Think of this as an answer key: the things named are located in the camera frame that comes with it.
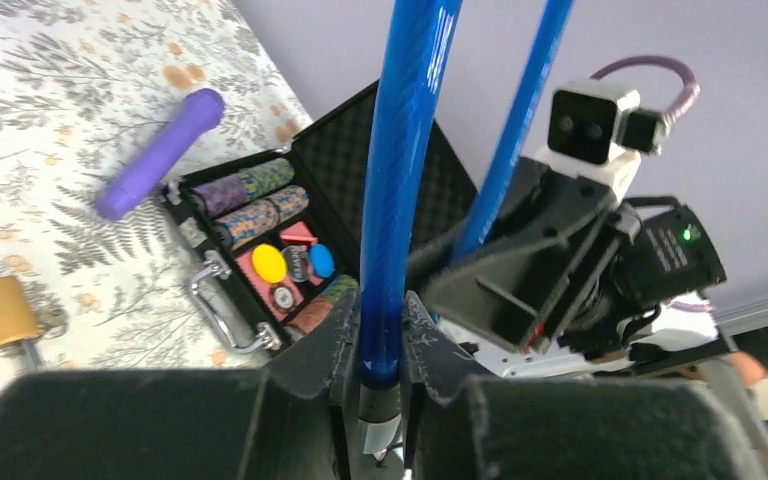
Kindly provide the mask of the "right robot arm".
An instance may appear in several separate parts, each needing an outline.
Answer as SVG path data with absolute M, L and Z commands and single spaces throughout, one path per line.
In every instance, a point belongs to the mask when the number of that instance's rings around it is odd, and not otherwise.
M 668 313 L 679 296 L 722 283 L 725 270 L 695 213 L 669 196 L 619 200 L 606 185 L 522 159 L 491 239 L 417 280 L 426 308 L 498 348 L 559 349 L 535 376 L 592 371 L 656 377 L 706 371 L 736 346 L 699 306 Z

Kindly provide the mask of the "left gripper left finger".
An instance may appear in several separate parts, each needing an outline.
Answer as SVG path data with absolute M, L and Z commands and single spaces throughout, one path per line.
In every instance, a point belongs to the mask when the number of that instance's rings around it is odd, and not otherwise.
M 0 479 L 347 479 L 359 306 L 257 369 L 60 370 L 0 396 Z

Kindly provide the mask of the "blue cable lock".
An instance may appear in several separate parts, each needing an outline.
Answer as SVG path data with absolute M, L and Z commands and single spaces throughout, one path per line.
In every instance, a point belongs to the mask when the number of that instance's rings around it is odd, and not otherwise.
M 484 242 L 499 211 L 572 6 L 570 1 L 545 5 L 485 183 L 456 239 L 457 257 Z M 419 183 L 460 10 L 458 1 L 397 1 L 393 7 L 373 115 L 362 214 L 362 397 L 377 400 L 384 409 L 383 419 L 360 423 L 365 454 L 386 451 L 401 420 L 399 406 L 384 397 L 397 384 L 401 309 Z

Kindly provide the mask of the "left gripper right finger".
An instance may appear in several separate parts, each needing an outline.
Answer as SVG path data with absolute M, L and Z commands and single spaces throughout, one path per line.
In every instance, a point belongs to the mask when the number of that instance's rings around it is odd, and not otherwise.
M 737 419 L 675 380 L 497 377 L 402 310 L 404 455 L 416 479 L 762 479 Z

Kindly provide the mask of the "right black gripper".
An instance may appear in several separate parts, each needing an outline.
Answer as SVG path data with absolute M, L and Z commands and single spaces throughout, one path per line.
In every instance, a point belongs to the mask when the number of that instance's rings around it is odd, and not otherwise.
M 640 215 L 612 190 L 533 160 L 490 240 L 431 276 L 426 308 L 509 351 L 539 348 L 603 322 L 617 298 L 610 270 L 640 233 Z

